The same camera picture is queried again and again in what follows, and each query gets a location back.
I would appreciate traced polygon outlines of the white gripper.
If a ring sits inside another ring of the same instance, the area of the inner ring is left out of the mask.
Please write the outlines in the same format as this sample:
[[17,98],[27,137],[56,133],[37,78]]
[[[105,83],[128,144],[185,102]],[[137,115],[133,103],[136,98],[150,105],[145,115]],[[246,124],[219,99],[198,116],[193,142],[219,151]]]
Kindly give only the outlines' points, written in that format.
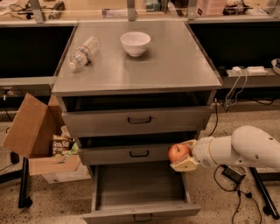
[[210,152],[210,146],[213,140],[214,139],[209,136],[203,137],[197,142],[195,139],[192,139],[179,143],[180,148],[192,150],[192,157],[189,155],[183,156],[178,162],[171,163],[170,167],[175,172],[191,172],[197,169],[198,164],[204,168],[215,166]]

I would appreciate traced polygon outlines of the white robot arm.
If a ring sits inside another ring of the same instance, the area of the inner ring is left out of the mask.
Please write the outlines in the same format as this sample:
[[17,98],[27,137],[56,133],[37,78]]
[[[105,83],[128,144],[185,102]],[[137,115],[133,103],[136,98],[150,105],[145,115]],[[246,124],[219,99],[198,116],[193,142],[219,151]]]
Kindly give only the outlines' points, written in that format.
[[171,163],[176,172],[191,172],[199,165],[204,168],[232,165],[280,171],[280,143],[254,126],[241,126],[231,136],[209,136],[182,144],[191,150],[191,154]]

